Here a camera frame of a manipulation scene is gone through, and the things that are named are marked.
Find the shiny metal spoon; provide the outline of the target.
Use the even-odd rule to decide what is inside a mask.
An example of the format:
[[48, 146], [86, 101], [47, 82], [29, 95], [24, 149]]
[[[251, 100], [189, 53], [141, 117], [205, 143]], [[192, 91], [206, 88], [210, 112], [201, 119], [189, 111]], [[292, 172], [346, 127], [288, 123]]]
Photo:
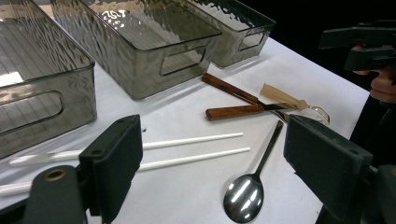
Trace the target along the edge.
[[276, 123], [255, 172], [237, 177], [225, 191], [223, 210], [233, 222], [246, 224], [260, 213], [264, 200], [264, 186], [261, 181], [261, 172], [275, 147], [283, 126], [284, 123], [280, 120]]

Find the wooden spatula piece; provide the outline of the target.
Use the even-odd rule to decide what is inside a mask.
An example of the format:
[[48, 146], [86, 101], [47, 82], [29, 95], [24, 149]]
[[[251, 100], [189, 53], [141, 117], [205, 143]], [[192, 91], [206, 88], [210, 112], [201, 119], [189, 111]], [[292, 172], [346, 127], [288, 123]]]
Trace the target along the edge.
[[329, 114], [321, 107], [309, 105], [305, 100], [296, 99], [295, 97], [269, 84], [266, 83], [263, 84], [262, 89], [260, 91], [260, 95], [273, 100], [277, 100], [281, 103], [286, 103], [287, 105], [292, 105], [298, 109], [311, 109], [321, 116], [321, 121], [324, 124], [326, 125], [330, 124], [331, 120]]

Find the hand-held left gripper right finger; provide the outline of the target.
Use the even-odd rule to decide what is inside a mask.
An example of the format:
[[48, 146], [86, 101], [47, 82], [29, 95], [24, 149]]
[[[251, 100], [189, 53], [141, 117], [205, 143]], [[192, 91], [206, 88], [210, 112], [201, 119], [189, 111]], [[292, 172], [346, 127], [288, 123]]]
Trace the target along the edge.
[[373, 154], [322, 123], [292, 115], [284, 158], [329, 212], [343, 219], [358, 181], [368, 173]]

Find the wooden-handled fork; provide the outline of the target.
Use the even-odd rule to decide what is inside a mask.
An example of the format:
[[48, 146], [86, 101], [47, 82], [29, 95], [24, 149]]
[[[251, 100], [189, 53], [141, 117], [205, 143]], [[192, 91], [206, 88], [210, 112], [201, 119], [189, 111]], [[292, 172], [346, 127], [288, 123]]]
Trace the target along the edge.
[[[234, 85], [218, 78], [213, 75], [210, 75], [208, 73], [205, 73], [202, 75], [202, 81], [205, 82], [206, 84], [209, 84], [221, 91], [224, 91], [226, 93], [231, 94], [232, 96], [241, 99], [245, 102], [247, 102], [247, 105], [265, 105], [263, 102], [261, 102], [256, 96], [243, 91]], [[290, 120], [290, 116], [287, 115], [287, 120], [283, 120], [284, 122], [288, 122]]]

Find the wooden-handled knife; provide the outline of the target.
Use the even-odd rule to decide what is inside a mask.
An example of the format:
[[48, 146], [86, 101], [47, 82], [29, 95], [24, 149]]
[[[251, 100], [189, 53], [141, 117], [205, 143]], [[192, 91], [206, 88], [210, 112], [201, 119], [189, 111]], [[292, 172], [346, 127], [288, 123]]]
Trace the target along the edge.
[[270, 105], [240, 105], [219, 108], [209, 108], [205, 111], [208, 120], [233, 119], [260, 113], [274, 113], [283, 120], [287, 120], [286, 110], [296, 109], [287, 104]]

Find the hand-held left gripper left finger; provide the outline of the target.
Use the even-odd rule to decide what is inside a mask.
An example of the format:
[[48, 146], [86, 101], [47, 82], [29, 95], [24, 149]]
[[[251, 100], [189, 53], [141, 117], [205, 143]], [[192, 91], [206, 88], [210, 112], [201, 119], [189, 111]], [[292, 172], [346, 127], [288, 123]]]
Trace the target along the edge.
[[110, 224], [120, 212], [143, 158], [139, 115], [114, 121], [79, 154], [85, 205]]

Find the white chopstick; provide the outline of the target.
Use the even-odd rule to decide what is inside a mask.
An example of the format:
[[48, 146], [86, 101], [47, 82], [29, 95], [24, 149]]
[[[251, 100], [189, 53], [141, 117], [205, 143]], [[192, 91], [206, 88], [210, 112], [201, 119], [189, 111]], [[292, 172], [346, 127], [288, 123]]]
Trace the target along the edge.
[[[163, 167], [167, 167], [167, 166], [174, 166], [174, 165], [183, 164], [183, 163], [209, 160], [209, 159], [213, 159], [213, 158], [219, 158], [219, 157], [229, 156], [229, 155], [233, 155], [233, 154], [244, 153], [244, 152], [248, 152], [248, 151], [250, 151], [249, 147], [243, 147], [243, 148], [238, 148], [238, 149], [230, 149], [230, 150], [206, 153], [206, 154], [201, 154], [201, 155], [194, 155], [194, 156], [189, 156], [189, 157], [182, 157], [182, 158], [165, 160], [165, 161], [154, 161], [154, 162], [142, 163], [138, 169], [138, 172], [143, 172], [143, 171], [152, 170], [152, 169], [159, 169], [159, 168], [163, 168]], [[1, 185], [0, 186], [0, 197], [28, 192], [30, 190], [31, 186], [32, 186], [32, 181]]]
[[[243, 135], [244, 135], [243, 133], [226, 133], [226, 134], [217, 134], [217, 135], [199, 136], [199, 137], [192, 137], [192, 138], [158, 141], [158, 142], [144, 143], [143, 149], [153, 149], [153, 148], [159, 148], [159, 147], [172, 147], [172, 146], [178, 146], [178, 145], [194, 144], [194, 143], [214, 141], [214, 140], [220, 140], [220, 139], [226, 139], [226, 138], [241, 137]], [[53, 152], [53, 153], [45, 153], [45, 154], [20, 156], [20, 157], [12, 158], [8, 164], [11, 167], [19, 167], [19, 166], [39, 164], [39, 163], [69, 161], [69, 160], [75, 160], [81, 152], [82, 152], [82, 149], [81, 150], [68, 150], [68, 151], [63, 151], [63, 152]]]

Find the smoky clear plastic bin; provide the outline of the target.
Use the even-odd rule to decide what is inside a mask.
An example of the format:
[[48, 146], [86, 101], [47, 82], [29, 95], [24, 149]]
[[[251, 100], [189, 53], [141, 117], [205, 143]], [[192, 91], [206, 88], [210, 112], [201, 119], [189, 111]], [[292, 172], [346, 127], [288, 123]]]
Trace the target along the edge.
[[180, 0], [221, 31], [212, 62], [227, 67], [258, 56], [276, 26], [271, 18], [239, 0]]
[[204, 74], [221, 31], [174, 0], [50, 0], [54, 19], [135, 100]]
[[93, 68], [33, 0], [0, 0], [0, 159], [95, 121]]

